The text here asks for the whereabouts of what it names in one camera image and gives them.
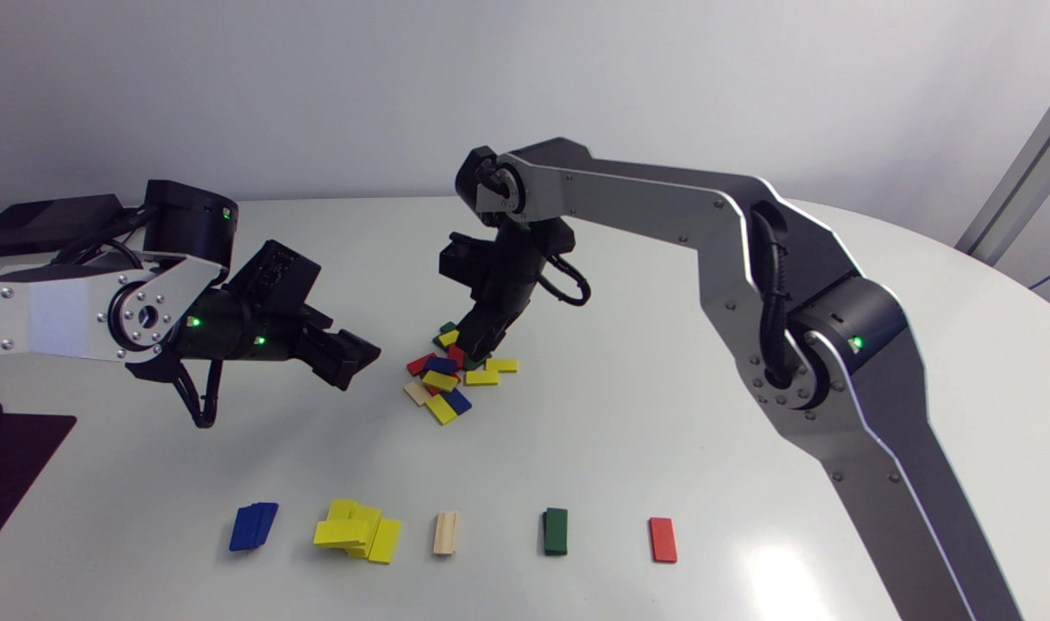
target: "red block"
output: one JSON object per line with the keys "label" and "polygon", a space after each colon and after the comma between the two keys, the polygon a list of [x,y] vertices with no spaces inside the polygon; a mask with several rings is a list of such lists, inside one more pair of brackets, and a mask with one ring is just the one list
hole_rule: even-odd
{"label": "red block", "polygon": [[653,517],[651,524],[651,553],[655,562],[678,562],[678,547],[674,545],[674,523],[669,517]]}
{"label": "red block", "polygon": [[414,360],[408,365],[406,365],[405,370],[410,371],[411,376],[415,376],[415,374],[420,374],[421,371],[425,370],[425,360],[427,360],[427,358],[432,358],[433,356],[437,356],[437,354],[429,354],[428,356],[422,356],[421,358],[417,358],[417,360]]}
{"label": "red block", "polygon": [[453,343],[453,345],[448,346],[448,357],[453,358],[453,360],[457,363],[457,371],[462,369],[462,357],[464,357],[464,353],[462,352],[462,349],[457,347],[457,344]]}

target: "blue block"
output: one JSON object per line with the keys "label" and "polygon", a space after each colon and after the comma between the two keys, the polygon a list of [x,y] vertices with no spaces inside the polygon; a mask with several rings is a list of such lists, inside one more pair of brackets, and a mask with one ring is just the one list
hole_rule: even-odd
{"label": "blue block", "polygon": [[453,358],[438,358],[433,356],[432,358],[427,358],[427,360],[425,360],[425,370],[437,371],[437,373],[444,373],[446,376],[449,376],[449,374],[455,373],[457,367],[455,367],[455,360],[453,360]]}
{"label": "blue block", "polygon": [[462,395],[459,388],[453,390],[453,392],[441,392],[441,397],[444,397],[444,400],[448,402],[448,406],[453,406],[453,410],[455,410],[457,414],[462,414],[470,409],[470,401]]}
{"label": "blue block", "polygon": [[237,518],[233,521],[233,535],[230,537],[230,552],[251,551],[262,546],[278,511],[278,503],[252,503],[248,508],[238,508]]}

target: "robotic arm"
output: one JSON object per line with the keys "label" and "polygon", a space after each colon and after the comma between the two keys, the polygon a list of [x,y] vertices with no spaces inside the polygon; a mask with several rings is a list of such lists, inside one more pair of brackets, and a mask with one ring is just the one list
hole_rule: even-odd
{"label": "robotic arm", "polygon": [[[237,205],[174,181],[149,181],[145,204],[113,195],[12,205],[0,214],[0,356],[34,353],[125,364],[134,377],[171,384],[200,428],[214,425],[225,360],[299,358],[346,390],[379,349],[308,306],[321,268],[269,241],[230,270]],[[143,251],[116,237],[145,228]],[[114,253],[103,253],[110,247]],[[210,360],[198,396],[184,358]]]}
{"label": "robotic arm", "polygon": [[693,248],[705,314],[786,440],[816,457],[901,617],[1021,619],[969,500],[927,421],[923,363],[896,297],[839,237],[753,177],[594,159],[567,139],[472,150],[457,192],[494,243],[453,233],[441,273],[471,287],[458,345],[492,351],[574,215]]}

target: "white table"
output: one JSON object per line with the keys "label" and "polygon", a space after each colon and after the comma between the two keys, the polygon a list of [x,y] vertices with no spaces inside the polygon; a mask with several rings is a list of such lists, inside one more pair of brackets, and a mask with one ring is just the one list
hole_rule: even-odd
{"label": "white table", "polygon": [[[907,308],[940,440],[1023,613],[1050,619],[1050,306],[933,241],[798,205]],[[572,226],[594,298],[538,288],[500,349],[521,373],[469,389],[445,428],[401,388],[469,307],[438,275],[448,232],[489,236],[454,198],[242,205],[234,268],[291,245],[323,266],[312,305],[382,347],[348,393],[300,363],[233,363],[201,431],[113,365],[0,360],[10,412],[80,418],[0,534],[0,619],[895,619],[824,473],[735,377],[694,254]],[[312,545],[331,498],[405,522],[393,565]],[[229,553],[257,500],[279,503],[268,543]],[[542,556],[548,506],[569,510],[567,557]],[[677,565],[651,562],[651,516],[674,518]]]}

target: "white wall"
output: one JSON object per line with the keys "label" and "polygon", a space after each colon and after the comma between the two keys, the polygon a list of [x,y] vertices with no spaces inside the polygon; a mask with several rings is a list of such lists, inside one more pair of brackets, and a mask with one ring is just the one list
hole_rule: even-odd
{"label": "white wall", "polygon": [[954,243],[1049,102],[1047,0],[7,0],[0,209],[448,193],[565,134]]}

